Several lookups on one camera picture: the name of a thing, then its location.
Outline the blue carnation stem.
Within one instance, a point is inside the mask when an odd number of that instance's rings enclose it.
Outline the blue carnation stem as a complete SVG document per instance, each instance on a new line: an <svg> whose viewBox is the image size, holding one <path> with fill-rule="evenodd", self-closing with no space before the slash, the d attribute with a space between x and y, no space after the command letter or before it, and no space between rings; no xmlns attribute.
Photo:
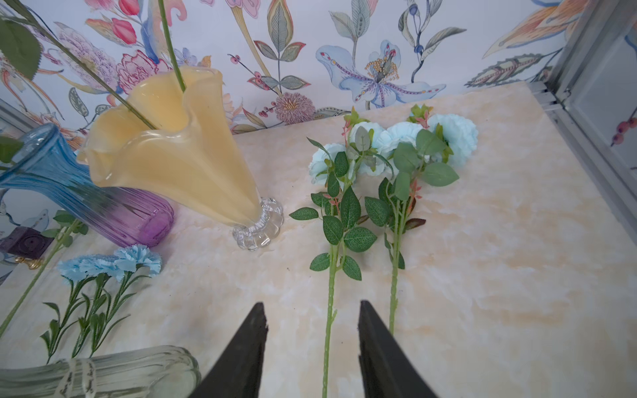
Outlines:
<svg viewBox="0 0 637 398"><path fill-rule="evenodd" d="M61 340L66 332L76 321L71 317L81 305L88 306L88 299L83 298L82 290L96 278L96 255L83 255L71 260L61 261L57 270L65 280L69 288L69 295L65 308L60 308L57 303L44 302L43 304L55 313L55 317L48 323L47 330L40 336L46 346L46 363L49 364L58 350Z"/></svg>
<svg viewBox="0 0 637 398"><path fill-rule="evenodd" d="M93 355L104 337L112 300L111 294L106 290L106 284L112 277L120 274L116 260L117 257L114 255L85 255L71 262L73 270L81 276L78 280L79 285L95 284L95 287L91 288L92 297L81 294L86 309L77 321L80 331L71 354L73 358L81 353L88 340L91 340Z"/></svg>
<svg viewBox="0 0 637 398"><path fill-rule="evenodd" d="M96 277L96 293L88 313L93 356L110 332L126 319L126 316L117 316L134 297L128 290L135 282L158 275L163 260L146 245L131 245L117 249L113 255L101 256L91 266L92 276Z"/></svg>

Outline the yellow ruffled glass vase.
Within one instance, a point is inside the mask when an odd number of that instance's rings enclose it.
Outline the yellow ruffled glass vase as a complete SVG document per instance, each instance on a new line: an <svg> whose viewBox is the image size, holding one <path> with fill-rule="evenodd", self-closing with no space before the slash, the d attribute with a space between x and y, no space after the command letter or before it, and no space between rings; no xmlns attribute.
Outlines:
<svg viewBox="0 0 637 398"><path fill-rule="evenodd" d="M159 194L233 230L243 250L269 245L283 207L262 197L223 106L222 73L183 67L150 76L94 122L78 159L98 187Z"/></svg>

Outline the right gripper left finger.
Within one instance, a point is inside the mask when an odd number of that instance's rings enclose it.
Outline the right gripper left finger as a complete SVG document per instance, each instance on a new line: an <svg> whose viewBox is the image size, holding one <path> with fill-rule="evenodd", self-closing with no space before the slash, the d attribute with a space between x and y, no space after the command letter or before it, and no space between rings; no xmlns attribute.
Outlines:
<svg viewBox="0 0 637 398"><path fill-rule="evenodd" d="M259 396L268 334L265 306L257 302L212 369L190 394L196 397Z"/></svg>

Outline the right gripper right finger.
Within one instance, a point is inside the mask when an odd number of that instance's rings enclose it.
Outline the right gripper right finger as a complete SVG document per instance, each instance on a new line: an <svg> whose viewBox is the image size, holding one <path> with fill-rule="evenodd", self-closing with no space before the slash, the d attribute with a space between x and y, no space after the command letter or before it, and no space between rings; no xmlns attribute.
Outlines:
<svg viewBox="0 0 637 398"><path fill-rule="evenodd" d="M366 398L436 397L368 300L360 303L358 336Z"/></svg>

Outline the single light blue rose stem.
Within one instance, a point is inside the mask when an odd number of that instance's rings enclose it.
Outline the single light blue rose stem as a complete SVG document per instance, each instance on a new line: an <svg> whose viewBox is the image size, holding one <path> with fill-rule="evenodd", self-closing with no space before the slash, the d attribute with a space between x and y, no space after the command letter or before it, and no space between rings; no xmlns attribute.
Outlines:
<svg viewBox="0 0 637 398"><path fill-rule="evenodd" d="M362 167L372 172L384 172L389 165L380 149L374 146L374 139L383 132L383 127L372 124L354 109L343 119L343 144L323 145L309 140L318 148L310 165L310 174L314 182L324 183L324 190L311 195L313 207L301 207L290 213L290 217L297 221L320 220L323 236L328 242L328 251L317 255L310 263L310 270L328 271L321 383L323 397L328 396L330 343L338 314L334 306L337 273L342 270L350 279L360 281L361 268L348 251L365 252L376 240L368 228L361 226L366 217L353 185Z"/></svg>

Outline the clear ribbed glass vase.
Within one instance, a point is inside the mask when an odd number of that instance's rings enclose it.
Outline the clear ribbed glass vase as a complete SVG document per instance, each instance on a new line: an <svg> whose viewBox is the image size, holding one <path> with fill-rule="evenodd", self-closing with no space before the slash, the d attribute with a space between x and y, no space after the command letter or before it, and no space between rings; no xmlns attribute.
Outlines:
<svg viewBox="0 0 637 398"><path fill-rule="evenodd" d="M2 397L188 397L202 380L188 350L158 346L1 371Z"/></svg>

